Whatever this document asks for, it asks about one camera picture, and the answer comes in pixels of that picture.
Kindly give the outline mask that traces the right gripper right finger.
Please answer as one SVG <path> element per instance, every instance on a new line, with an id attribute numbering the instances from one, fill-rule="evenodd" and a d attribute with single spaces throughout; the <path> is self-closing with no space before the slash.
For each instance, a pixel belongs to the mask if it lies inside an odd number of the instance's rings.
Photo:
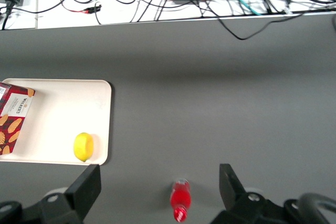
<path id="1" fill-rule="evenodd" d="M 226 210 L 231 210 L 246 193 L 230 164 L 219 165 L 219 192 Z"/>

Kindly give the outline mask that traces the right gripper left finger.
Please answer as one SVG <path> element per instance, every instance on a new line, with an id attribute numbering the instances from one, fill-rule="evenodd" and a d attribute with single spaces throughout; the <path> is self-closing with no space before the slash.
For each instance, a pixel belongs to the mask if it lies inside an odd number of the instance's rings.
<path id="1" fill-rule="evenodd" d="M 100 165 L 91 164 L 68 187 L 65 196 L 80 220 L 84 221 L 88 212 L 101 193 Z"/>

